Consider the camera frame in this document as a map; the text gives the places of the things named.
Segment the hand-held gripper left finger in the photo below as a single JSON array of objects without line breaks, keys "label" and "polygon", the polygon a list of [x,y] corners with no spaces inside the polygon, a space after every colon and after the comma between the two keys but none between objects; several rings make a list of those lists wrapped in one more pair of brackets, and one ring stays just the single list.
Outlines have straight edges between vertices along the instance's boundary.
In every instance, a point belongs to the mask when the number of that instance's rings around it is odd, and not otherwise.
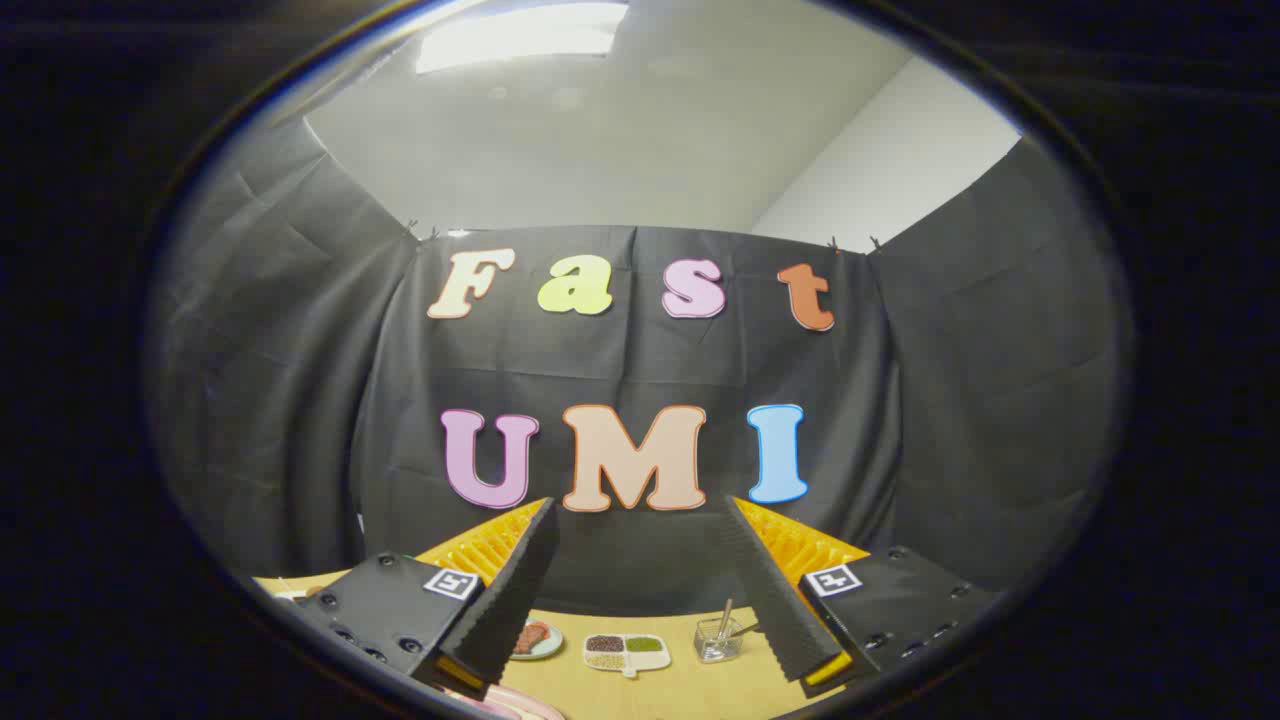
[{"label": "hand-held gripper left finger", "polygon": [[552,498],[411,557],[384,552],[298,603],[339,647],[424,684],[484,696],[502,678],[559,542]]}]

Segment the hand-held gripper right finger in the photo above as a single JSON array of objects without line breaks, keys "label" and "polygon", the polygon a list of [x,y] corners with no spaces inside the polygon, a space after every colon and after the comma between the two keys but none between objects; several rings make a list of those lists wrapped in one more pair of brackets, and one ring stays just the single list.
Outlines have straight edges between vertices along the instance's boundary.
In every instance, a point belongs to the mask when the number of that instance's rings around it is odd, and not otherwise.
[{"label": "hand-held gripper right finger", "polygon": [[732,496],[722,544],[758,630],[808,697],[924,659],[1000,597],[915,550],[869,553]]}]

